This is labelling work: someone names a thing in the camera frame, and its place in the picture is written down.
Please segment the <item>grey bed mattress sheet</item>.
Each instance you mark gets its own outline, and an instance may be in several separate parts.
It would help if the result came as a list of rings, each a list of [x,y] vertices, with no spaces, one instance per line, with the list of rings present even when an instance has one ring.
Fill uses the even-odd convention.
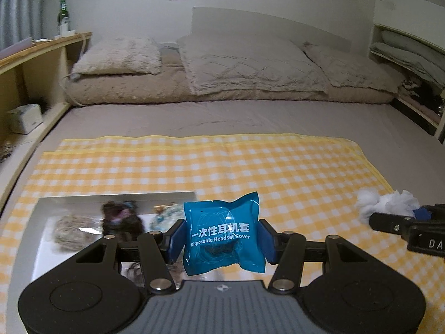
[[[302,134],[357,143],[391,187],[406,189],[422,203],[444,200],[444,146],[390,105],[315,101],[219,101],[161,105],[92,105],[71,109],[38,145],[14,187],[1,221],[10,243],[1,244],[1,301],[9,284],[20,239],[35,206],[28,180],[42,154],[65,139],[101,136],[216,136]]]

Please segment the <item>wooden bedside shelf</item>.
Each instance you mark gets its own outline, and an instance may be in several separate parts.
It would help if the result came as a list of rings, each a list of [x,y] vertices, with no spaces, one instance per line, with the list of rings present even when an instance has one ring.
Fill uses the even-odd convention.
[[[12,154],[1,163],[1,206],[5,206],[36,147],[68,111],[71,103],[63,82],[81,52],[88,49],[93,33],[37,42],[1,60],[1,141],[12,144]],[[15,134],[7,112],[40,101],[46,106],[43,122],[29,134]]]

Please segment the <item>green glass bottle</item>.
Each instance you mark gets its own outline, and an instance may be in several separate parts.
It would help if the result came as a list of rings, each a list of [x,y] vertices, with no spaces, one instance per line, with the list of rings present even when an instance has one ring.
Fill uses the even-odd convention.
[[[68,23],[70,28],[70,17],[66,6],[66,0],[60,0],[60,10],[57,17],[58,26],[62,23]]]

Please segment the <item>light blue floral silk pouch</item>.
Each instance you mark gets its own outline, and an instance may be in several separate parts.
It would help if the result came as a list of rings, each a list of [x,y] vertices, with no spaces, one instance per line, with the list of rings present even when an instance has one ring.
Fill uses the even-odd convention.
[[[154,206],[155,217],[149,223],[150,231],[166,232],[178,220],[184,219],[181,203],[159,204]]]

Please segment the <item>lavender flat book on shelf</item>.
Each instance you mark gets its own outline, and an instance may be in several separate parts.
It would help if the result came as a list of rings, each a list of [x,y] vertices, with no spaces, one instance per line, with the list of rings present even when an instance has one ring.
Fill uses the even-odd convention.
[[[0,59],[9,57],[15,53],[31,48],[33,46],[33,39],[31,37],[25,38],[3,50],[0,51]]]

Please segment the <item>fluffy beige left pillow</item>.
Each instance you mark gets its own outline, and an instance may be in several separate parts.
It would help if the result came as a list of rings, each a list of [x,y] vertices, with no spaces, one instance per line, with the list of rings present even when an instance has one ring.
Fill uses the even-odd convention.
[[[161,52],[154,39],[108,38],[89,48],[72,68],[80,75],[157,75]]]

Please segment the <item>bag of beige rubber bands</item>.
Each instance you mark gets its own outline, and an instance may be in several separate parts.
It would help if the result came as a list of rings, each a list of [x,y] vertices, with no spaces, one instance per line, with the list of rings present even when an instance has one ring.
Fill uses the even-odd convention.
[[[69,251],[83,250],[102,236],[101,219],[75,214],[59,218],[52,231],[54,243]]]

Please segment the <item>beige quilted right pillow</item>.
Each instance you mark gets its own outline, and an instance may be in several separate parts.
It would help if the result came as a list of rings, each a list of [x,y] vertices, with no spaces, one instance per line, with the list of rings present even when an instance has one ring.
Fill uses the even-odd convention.
[[[369,88],[390,94],[397,92],[393,78],[379,64],[366,57],[309,43],[302,50],[334,87]]]

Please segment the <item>white cotton wad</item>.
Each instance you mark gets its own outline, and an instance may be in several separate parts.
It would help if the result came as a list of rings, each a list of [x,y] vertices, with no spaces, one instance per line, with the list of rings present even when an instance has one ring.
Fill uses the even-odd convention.
[[[355,207],[359,221],[368,225],[374,213],[414,217],[414,211],[420,208],[420,204],[418,199],[406,190],[380,195],[370,189],[361,189],[357,192]]]

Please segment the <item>tan rolled quilt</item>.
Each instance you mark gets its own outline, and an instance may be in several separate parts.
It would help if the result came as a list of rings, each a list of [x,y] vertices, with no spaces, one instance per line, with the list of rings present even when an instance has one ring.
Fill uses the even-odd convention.
[[[174,48],[161,51],[162,69],[157,75],[83,75],[65,82],[66,93],[79,105],[183,103],[222,100],[314,100],[337,103],[385,104],[394,95],[361,87],[328,86],[317,92],[268,92],[226,90],[195,96],[189,89],[186,71]]]

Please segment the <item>grey curtain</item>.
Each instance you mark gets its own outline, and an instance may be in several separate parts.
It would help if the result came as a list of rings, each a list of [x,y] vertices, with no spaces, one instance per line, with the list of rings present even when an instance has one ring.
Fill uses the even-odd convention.
[[[42,37],[43,0],[1,0],[1,50]]]

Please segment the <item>dark crocheted yarn item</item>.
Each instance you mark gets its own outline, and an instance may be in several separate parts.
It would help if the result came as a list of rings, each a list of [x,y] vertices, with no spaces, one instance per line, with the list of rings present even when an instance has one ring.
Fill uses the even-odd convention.
[[[137,215],[135,201],[107,201],[101,207],[103,236],[114,235],[120,242],[136,241],[145,233],[142,219]]]

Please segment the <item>white shallow cardboard box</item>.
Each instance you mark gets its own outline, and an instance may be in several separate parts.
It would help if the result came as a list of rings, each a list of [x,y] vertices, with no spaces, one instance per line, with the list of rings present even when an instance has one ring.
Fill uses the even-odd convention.
[[[24,235],[30,243],[20,245],[26,261],[33,265],[29,281],[103,236],[104,203],[132,206],[147,232],[166,232],[184,217],[182,205],[196,200],[193,191],[41,198]]]

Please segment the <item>blue headset cover packet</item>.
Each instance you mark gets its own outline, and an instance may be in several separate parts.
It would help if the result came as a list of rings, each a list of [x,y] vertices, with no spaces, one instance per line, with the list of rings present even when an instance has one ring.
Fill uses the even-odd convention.
[[[183,209],[188,230],[183,252],[187,275],[201,275],[234,264],[255,273],[266,270],[266,259],[257,243],[257,192],[232,202],[185,202]]]

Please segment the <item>yellow checkered cloth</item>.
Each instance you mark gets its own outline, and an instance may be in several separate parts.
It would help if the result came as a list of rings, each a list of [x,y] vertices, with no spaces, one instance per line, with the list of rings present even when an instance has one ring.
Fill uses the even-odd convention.
[[[234,200],[257,191],[261,215],[278,229],[312,239],[339,233],[421,286],[421,333],[444,331],[444,262],[407,252],[397,237],[372,232],[356,193],[411,191],[422,203],[444,200],[444,147],[400,138],[362,149],[347,139],[297,134],[173,138],[66,139],[45,152],[12,213],[1,222],[1,298],[25,227],[39,198],[51,195],[193,191],[201,200]]]

